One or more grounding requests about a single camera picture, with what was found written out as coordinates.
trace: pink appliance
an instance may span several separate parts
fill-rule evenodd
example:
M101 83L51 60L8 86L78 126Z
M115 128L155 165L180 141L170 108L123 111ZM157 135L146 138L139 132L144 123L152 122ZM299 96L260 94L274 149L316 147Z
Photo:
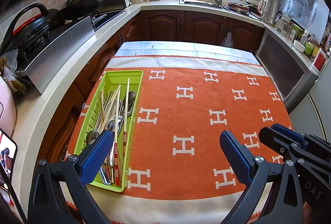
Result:
M16 124L16 107L10 88L0 77L0 128L12 136Z

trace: stainless steel kettle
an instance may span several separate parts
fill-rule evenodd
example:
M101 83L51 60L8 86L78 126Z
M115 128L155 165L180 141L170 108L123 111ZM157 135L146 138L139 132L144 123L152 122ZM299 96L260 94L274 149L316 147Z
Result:
M262 21L271 27L275 27L279 6L280 4L276 0L261 0Z

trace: table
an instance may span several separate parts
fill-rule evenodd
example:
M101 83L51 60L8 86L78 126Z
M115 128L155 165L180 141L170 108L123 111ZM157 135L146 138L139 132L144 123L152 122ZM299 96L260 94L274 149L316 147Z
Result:
M219 146L226 129L254 155L282 163L257 134L276 122L292 127L291 122L251 53L193 43L131 42L122 45L105 71L125 69L144 71L128 186L120 194L88 186L113 223L220 223L245 188Z

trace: sink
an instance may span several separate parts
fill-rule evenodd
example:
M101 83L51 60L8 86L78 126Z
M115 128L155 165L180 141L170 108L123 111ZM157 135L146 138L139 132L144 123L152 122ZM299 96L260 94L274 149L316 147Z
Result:
M197 0L179 0L179 3L180 4L192 4L192 5L199 5L199 6L221 8L216 3L209 3L209 2L197 1Z

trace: screw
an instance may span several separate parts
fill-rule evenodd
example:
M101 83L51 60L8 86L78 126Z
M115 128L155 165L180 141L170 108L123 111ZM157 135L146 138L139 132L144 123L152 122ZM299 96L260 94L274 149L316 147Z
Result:
M287 161L286 161L286 164L288 165L288 166L293 166L293 161L291 161L290 159L288 159Z
M257 162L264 162L264 158L263 158L262 156L256 156L256 157L255 157L255 160L256 160Z
M45 165L46 164L46 160L45 159L41 159L40 161L39 161L39 165Z
M77 155L70 155L70 156L68 157L68 160L69 160L69 161L75 161L77 158L78 158Z

